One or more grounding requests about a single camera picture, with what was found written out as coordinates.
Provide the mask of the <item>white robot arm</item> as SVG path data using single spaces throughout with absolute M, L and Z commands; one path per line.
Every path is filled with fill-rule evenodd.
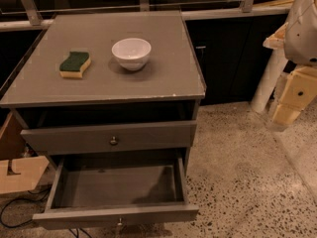
M 286 22 L 264 41 L 269 49 L 283 49 L 296 64 L 287 77 L 271 122 L 291 125 L 317 96 L 317 0 L 294 0 Z

